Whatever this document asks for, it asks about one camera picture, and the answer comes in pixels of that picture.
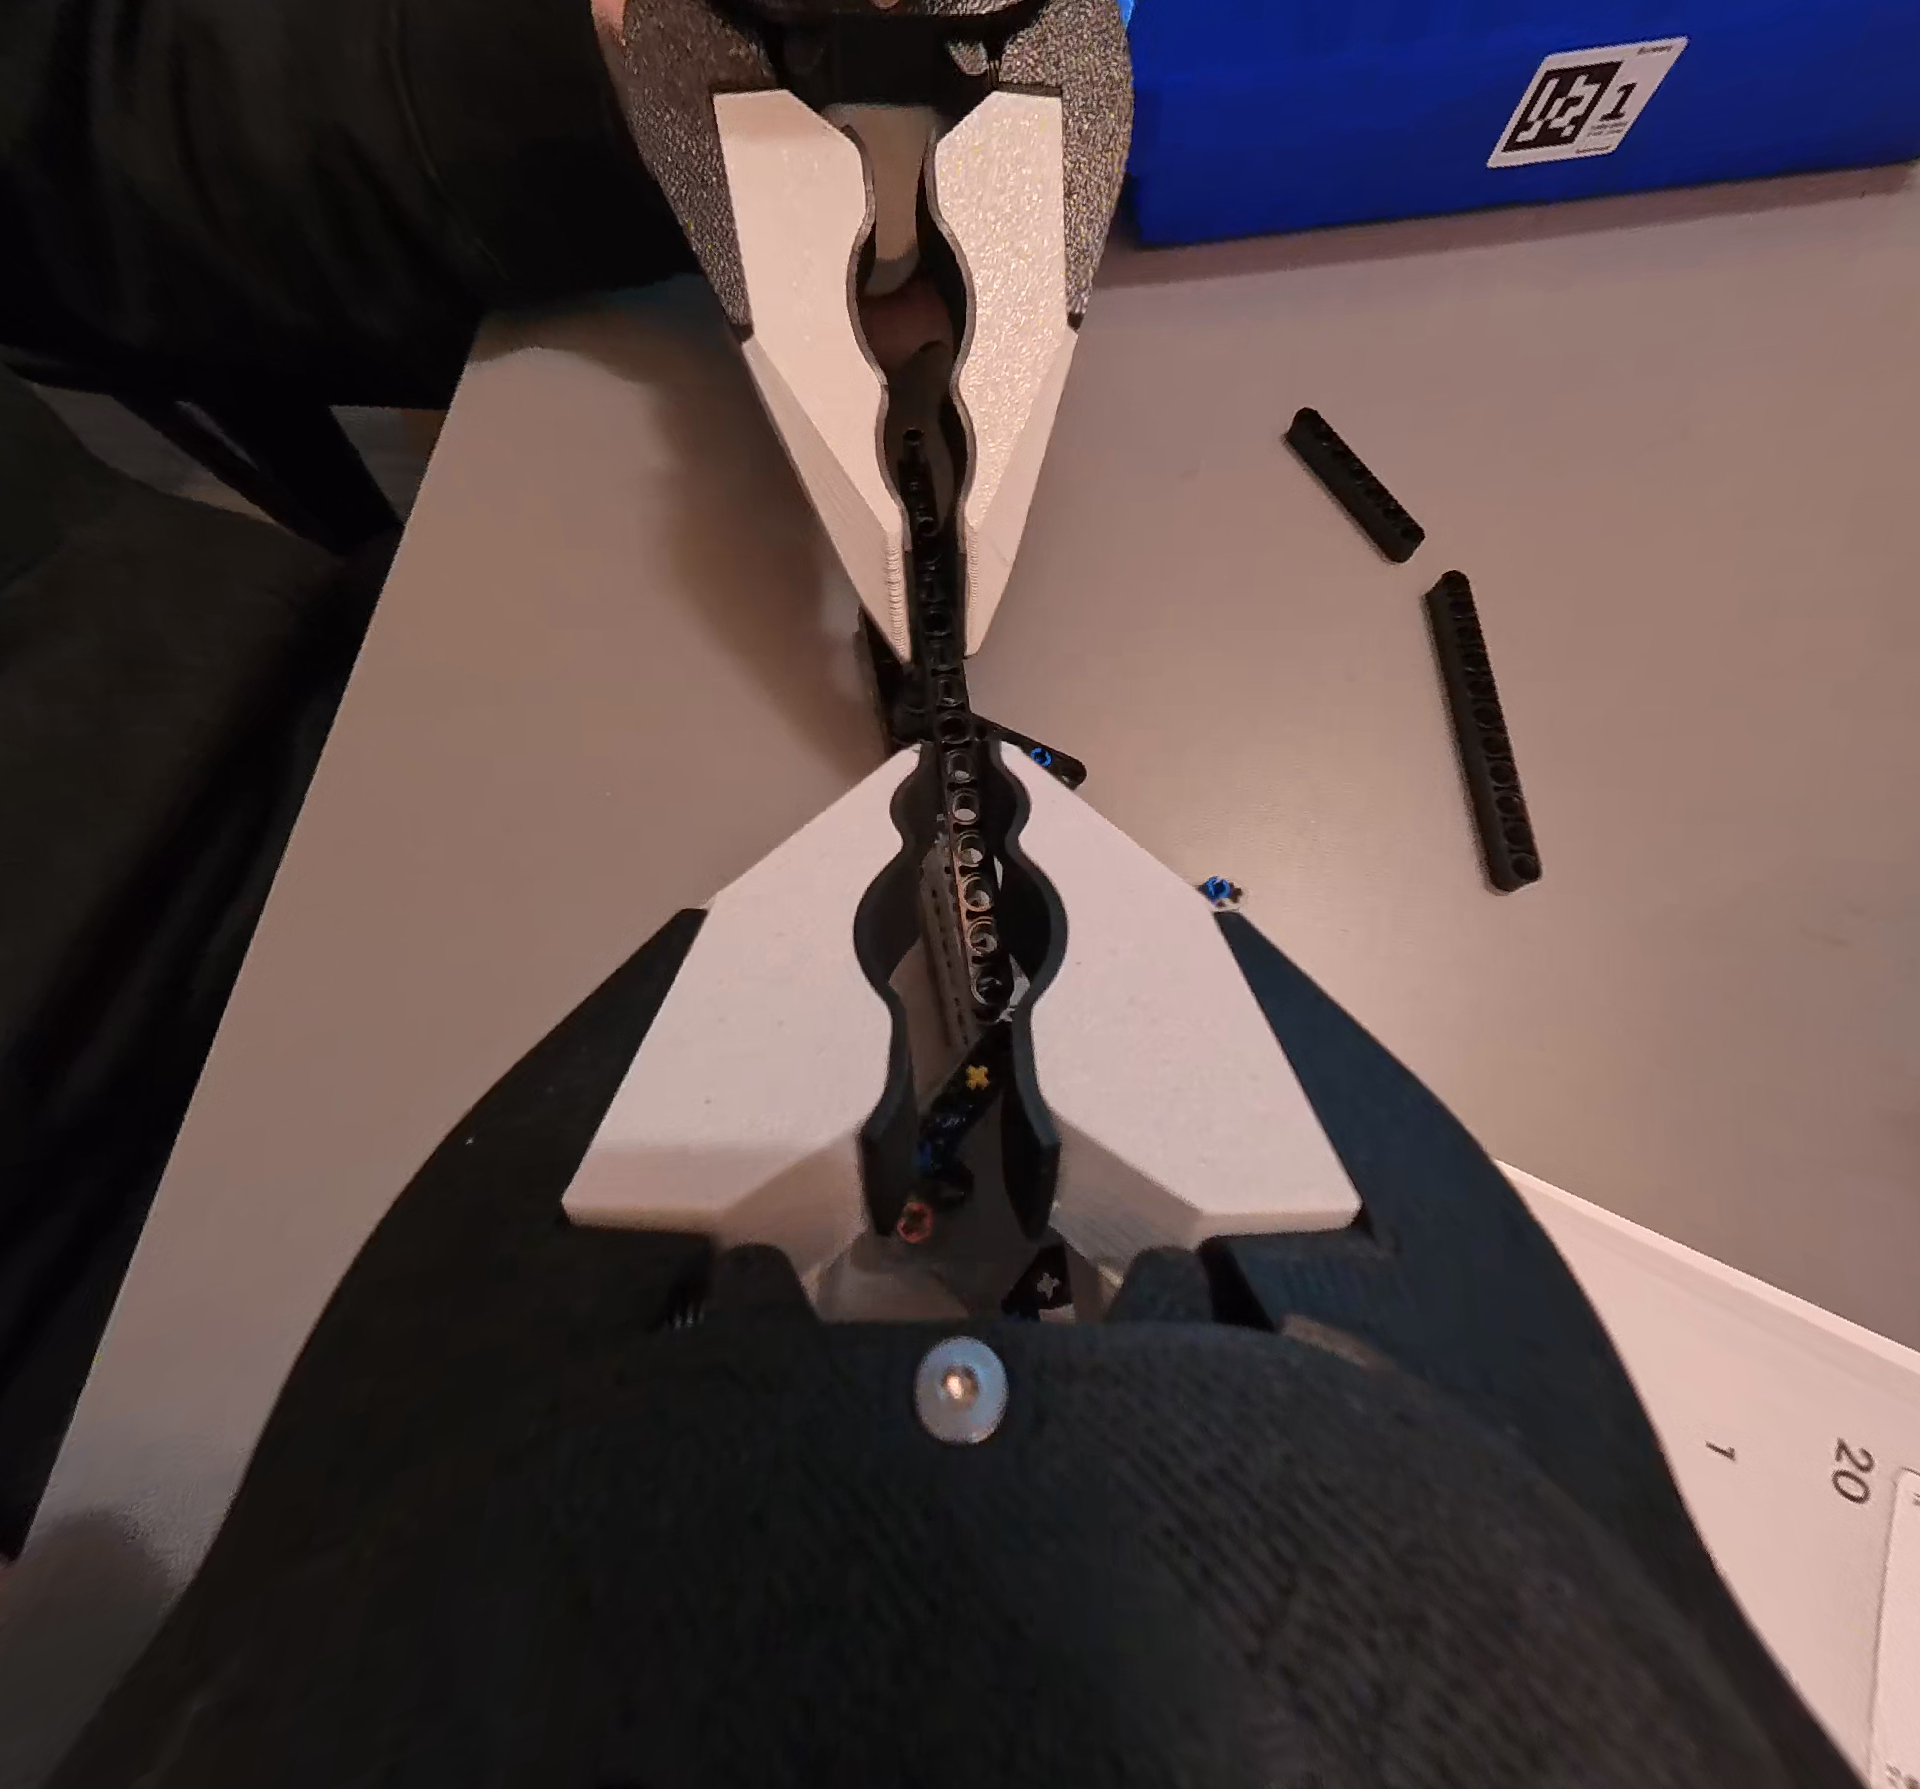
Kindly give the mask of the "short black brick beam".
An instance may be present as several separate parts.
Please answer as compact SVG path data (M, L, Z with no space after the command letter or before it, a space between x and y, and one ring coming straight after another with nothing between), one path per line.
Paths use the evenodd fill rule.
M1283 441L1388 563L1411 560L1425 528L1318 411L1303 407Z

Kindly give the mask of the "blue parts bin with tag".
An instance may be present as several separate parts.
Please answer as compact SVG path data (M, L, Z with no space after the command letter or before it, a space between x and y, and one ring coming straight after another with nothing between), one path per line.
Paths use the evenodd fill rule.
M1915 158L1917 0L1132 0L1152 246ZM1687 37L1619 148L1487 170L1544 58Z

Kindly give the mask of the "grey black toy brick chassis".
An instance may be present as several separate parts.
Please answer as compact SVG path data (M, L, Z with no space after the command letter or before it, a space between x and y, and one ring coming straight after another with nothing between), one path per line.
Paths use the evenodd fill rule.
M945 1288L966 1301L978 1301L994 1284L995 1270L1012 1262L1012 1250L1020 1250L1020 1273L997 1292L997 1315L1020 1322L1093 1322L1117 1297L1118 1283L1103 1279L1054 1229L1045 1226L1036 1214L1039 1202L1028 1196L1039 1174L1054 1174L1054 1166L1039 1152L1036 1104L1023 1100L1013 1071L1016 1043L1021 1038L1018 1015L1030 997L1033 975L1041 965L1036 896L1025 881L1004 884L1004 928L1025 979L1005 1018L983 1028L973 1043L965 1043L954 1030L954 1017L932 970L925 940L925 857L934 841L938 787L929 748L911 742L894 715L908 659L893 654L869 617L858 620L858 647L886 747L916 757L916 774L908 781L907 835L907 853L916 860L916 893L911 898L914 936L899 945L899 955L923 956L943 1034L936 1059L940 1073L932 1083L916 1083L911 1183L899 1210L886 1218L883 1232L902 1250L940 1258ZM1085 786L1089 772L1080 759L986 717L980 721L995 742L994 789L1005 824L1012 801L1002 786L999 748L1007 748L1033 772L1051 776L1069 791Z

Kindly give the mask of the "white marker tag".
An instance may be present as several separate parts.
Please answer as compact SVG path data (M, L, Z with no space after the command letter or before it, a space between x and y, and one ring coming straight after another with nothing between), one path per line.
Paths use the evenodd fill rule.
M1615 152L1686 49L1687 37L1670 35L1549 54L1509 116L1487 170Z

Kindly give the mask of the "person's left forearm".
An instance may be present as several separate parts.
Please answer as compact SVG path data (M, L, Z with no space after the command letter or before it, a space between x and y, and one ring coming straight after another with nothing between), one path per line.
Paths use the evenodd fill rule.
M589 0L2 0L11 351L423 407L694 266Z

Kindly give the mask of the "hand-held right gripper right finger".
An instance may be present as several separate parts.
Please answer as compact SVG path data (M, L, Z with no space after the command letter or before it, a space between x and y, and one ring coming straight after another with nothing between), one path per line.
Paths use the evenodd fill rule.
M1340 1232L1361 1200L1202 890L1051 772L1002 755L1009 853L1052 933L1030 1001L1062 1150L1042 1226L1112 1297L1153 1250Z

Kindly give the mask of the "white instruction booklet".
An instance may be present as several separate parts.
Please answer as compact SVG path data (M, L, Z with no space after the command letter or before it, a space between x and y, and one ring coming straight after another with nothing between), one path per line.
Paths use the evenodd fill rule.
M1504 1166L1593 1301L1716 1566L1868 1785L1917 1784L1917 1357Z

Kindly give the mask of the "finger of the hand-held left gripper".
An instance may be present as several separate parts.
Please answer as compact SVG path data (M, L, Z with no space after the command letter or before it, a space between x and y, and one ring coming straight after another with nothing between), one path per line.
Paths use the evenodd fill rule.
M717 96L715 122L750 314L744 360L863 613L907 662L907 522L883 460L886 383L858 324L873 226L863 152L788 91Z
M1064 106L994 93L934 146L934 219L963 275L949 395L966 654L1012 577L1076 348L1067 312Z

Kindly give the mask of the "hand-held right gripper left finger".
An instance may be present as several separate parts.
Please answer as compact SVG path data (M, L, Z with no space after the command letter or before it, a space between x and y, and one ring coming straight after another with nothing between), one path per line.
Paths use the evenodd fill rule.
M893 977L920 936L920 835L893 755L719 890L570 1180L572 1224L778 1250L806 1288L912 1180Z

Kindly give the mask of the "medium black brick beam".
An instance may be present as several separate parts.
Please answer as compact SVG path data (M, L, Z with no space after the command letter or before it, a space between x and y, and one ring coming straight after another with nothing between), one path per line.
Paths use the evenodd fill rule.
M1544 879L1544 856L1467 573L1443 573L1425 613L1486 881L1519 893Z

